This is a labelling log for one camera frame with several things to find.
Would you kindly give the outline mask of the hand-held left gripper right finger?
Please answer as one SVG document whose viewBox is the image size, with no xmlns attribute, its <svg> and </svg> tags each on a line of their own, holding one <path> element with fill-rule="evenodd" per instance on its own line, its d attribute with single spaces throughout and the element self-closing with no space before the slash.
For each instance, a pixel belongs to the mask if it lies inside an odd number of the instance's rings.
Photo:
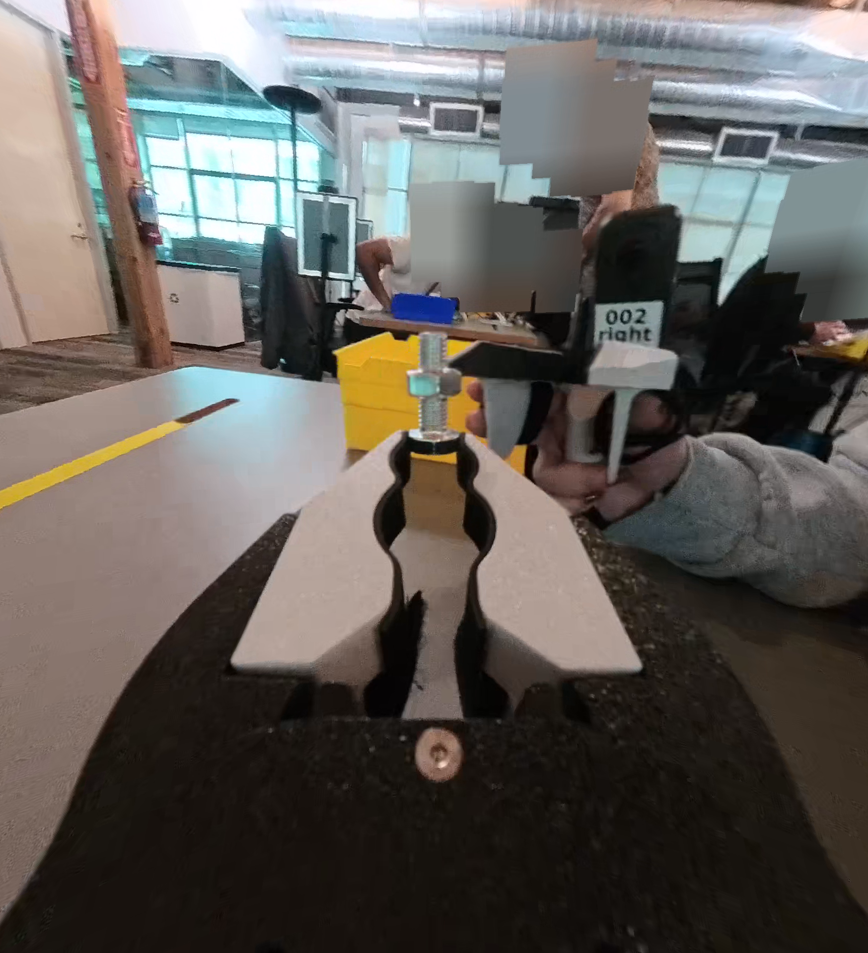
<svg viewBox="0 0 868 953">
<path fill-rule="evenodd" d="M 537 685 L 643 664 L 567 512 L 477 438 L 456 455 L 477 550 L 455 638 L 463 705 L 519 705 Z"/>
</svg>

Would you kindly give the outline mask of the silver hex nut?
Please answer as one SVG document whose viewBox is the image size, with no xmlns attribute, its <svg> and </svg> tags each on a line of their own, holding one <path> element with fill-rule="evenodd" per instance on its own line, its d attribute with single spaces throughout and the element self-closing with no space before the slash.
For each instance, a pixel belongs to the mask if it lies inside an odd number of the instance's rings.
<svg viewBox="0 0 868 953">
<path fill-rule="evenodd" d="M 463 389 L 463 375 L 453 368 L 413 369 L 407 373 L 408 393 L 416 399 L 451 399 Z"/>
</svg>

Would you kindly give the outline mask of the silver flange bolt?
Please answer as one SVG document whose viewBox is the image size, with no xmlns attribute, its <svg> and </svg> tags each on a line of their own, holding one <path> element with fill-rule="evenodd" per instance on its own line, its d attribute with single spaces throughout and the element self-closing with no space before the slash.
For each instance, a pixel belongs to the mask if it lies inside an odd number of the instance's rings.
<svg viewBox="0 0 868 953">
<path fill-rule="evenodd" d="M 447 365 L 447 340 L 446 335 L 441 333 L 421 333 L 418 336 L 419 361 L 416 369 L 440 371 L 450 368 Z M 449 425 L 450 399 L 416 400 L 418 424 L 409 431 L 407 437 L 411 452 L 425 457 L 443 457 L 454 453 L 459 445 L 460 434 Z"/>
</svg>

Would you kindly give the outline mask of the person's right forearm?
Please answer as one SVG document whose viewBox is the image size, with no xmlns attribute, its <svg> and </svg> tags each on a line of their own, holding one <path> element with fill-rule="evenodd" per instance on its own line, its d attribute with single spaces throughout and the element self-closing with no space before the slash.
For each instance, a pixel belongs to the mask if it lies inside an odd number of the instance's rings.
<svg viewBox="0 0 868 953">
<path fill-rule="evenodd" d="M 610 524 L 611 542 L 800 608 L 868 594 L 868 419 L 828 461 L 745 435 L 683 437 L 684 470 Z"/>
</svg>

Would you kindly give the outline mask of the person's right hand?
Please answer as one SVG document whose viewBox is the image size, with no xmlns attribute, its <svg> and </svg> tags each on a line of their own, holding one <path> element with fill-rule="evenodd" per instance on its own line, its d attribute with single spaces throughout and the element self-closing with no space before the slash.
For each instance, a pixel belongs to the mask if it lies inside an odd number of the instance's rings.
<svg viewBox="0 0 868 953">
<path fill-rule="evenodd" d="M 470 433 L 488 435 L 484 387 L 480 381 L 468 384 L 466 392 L 478 404 L 469 413 L 465 424 Z M 547 418 L 534 441 L 537 448 L 532 469 L 535 485 L 554 498 L 571 516 L 596 512 L 607 524 L 618 522 L 650 505 L 657 494 L 679 480 L 689 463 L 689 437 L 679 435 L 672 442 L 648 456 L 642 448 L 633 462 L 623 468 L 617 481 L 607 481 L 606 468 L 598 464 L 570 462 L 566 457 L 568 419 L 567 398 L 554 391 Z M 671 417 L 661 401 L 639 395 L 631 411 L 631 434 L 666 434 Z"/>
</svg>

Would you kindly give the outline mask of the blue plastic bin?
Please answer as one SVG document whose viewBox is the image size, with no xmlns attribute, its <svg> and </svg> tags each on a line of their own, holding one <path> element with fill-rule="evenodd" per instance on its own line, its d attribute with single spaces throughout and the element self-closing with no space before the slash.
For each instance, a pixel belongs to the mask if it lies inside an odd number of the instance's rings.
<svg viewBox="0 0 868 953">
<path fill-rule="evenodd" d="M 400 292 L 391 299 L 393 318 L 410 323 L 450 325 L 459 310 L 457 298 Z"/>
</svg>

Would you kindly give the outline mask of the wooden desk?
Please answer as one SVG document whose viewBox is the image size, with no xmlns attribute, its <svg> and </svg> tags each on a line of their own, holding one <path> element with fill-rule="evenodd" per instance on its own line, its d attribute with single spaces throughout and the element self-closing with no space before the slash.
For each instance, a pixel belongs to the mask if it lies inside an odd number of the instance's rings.
<svg viewBox="0 0 868 953">
<path fill-rule="evenodd" d="M 370 329 L 381 330 L 392 334 L 417 336 L 421 333 L 438 332 L 447 335 L 452 340 L 466 342 L 487 341 L 504 346 L 522 347 L 527 349 L 547 350 L 547 339 L 539 335 L 533 328 L 493 315 L 458 314 L 450 324 L 436 324 L 427 321 L 400 319 L 384 311 L 355 311 L 357 322 Z"/>
</svg>

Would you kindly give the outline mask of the white air vent grille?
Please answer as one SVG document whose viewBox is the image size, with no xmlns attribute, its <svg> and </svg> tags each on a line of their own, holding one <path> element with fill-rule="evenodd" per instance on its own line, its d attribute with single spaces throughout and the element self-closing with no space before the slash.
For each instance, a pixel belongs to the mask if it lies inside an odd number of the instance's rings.
<svg viewBox="0 0 868 953">
<path fill-rule="evenodd" d="M 441 139 L 477 140 L 481 137 L 485 109 L 481 104 L 431 102 L 428 135 Z"/>
<path fill-rule="evenodd" d="M 776 130 L 723 127 L 715 142 L 716 164 L 759 168 L 769 165 L 780 138 Z"/>
</svg>

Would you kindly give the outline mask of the yellow plastic bin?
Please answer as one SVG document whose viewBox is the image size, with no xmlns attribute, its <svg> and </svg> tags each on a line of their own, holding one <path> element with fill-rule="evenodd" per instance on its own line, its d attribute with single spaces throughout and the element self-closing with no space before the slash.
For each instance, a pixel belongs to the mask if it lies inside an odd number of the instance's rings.
<svg viewBox="0 0 868 953">
<path fill-rule="evenodd" d="M 418 401 L 407 373 L 419 363 L 419 340 L 385 332 L 334 353 L 341 387 L 346 447 L 370 451 L 396 431 L 415 429 Z"/>
</svg>

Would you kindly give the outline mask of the white framed board on stand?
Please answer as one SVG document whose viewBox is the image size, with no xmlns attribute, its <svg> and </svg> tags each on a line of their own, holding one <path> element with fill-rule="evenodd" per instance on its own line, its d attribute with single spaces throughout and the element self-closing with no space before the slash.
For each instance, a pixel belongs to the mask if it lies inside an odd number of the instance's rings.
<svg viewBox="0 0 868 953">
<path fill-rule="evenodd" d="M 341 195 L 330 182 L 296 194 L 297 273 L 313 280 L 320 303 L 330 281 L 355 279 L 356 221 L 357 199 Z"/>
</svg>

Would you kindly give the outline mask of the dark jacket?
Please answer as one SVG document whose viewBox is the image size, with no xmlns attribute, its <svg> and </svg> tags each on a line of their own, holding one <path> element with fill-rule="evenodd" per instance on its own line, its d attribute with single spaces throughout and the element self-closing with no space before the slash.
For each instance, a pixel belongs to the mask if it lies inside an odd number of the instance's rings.
<svg viewBox="0 0 868 953">
<path fill-rule="evenodd" d="M 260 269 L 261 367 L 321 382 L 317 311 L 297 273 L 297 247 L 274 225 L 265 227 Z"/>
</svg>

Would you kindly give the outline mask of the yellow tape strip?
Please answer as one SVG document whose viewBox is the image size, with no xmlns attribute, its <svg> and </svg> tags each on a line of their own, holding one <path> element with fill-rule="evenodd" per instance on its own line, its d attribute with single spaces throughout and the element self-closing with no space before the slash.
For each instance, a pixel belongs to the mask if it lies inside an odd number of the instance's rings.
<svg viewBox="0 0 868 953">
<path fill-rule="evenodd" d="M 187 427 L 188 424 L 179 420 L 168 421 L 136 435 L 123 438 L 87 455 L 59 464 L 44 473 L 13 483 L 0 489 L 0 511 L 82 476 L 95 468 L 155 443 L 166 436 L 183 431 Z"/>
</svg>

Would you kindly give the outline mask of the black floor lamp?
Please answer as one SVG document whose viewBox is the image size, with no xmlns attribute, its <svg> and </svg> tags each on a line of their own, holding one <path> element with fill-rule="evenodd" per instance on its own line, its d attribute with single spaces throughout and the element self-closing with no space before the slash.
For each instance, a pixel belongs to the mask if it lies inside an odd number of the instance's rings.
<svg viewBox="0 0 868 953">
<path fill-rule="evenodd" d="M 311 116 L 320 113 L 321 100 L 316 94 L 310 92 L 309 90 L 291 85 L 267 86 L 262 90 L 262 95 L 271 107 L 282 110 L 289 115 L 290 142 L 292 149 L 293 207 L 296 207 L 298 193 L 298 118 L 301 115 Z"/>
</svg>

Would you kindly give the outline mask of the white door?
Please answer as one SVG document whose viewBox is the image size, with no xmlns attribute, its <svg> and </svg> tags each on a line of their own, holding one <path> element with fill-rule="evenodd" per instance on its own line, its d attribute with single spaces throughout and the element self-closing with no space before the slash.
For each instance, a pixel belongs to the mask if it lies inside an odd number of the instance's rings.
<svg viewBox="0 0 868 953">
<path fill-rule="evenodd" d="M 0 2 L 0 349 L 117 329 L 59 36 Z"/>
</svg>

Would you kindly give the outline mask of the silver ventilation duct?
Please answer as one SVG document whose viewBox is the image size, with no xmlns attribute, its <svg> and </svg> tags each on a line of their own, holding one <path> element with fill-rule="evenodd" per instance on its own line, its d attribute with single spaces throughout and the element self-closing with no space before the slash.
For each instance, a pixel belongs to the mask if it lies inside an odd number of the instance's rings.
<svg viewBox="0 0 868 953">
<path fill-rule="evenodd" d="M 868 11 L 777 2 L 259 2 L 298 74 L 341 75 L 367 47 L 422 56 L 429 86 L 498 94 L 508 49 L 595 41 L 654 77 L 656 112 L 868 128 Z"/>
</svg>

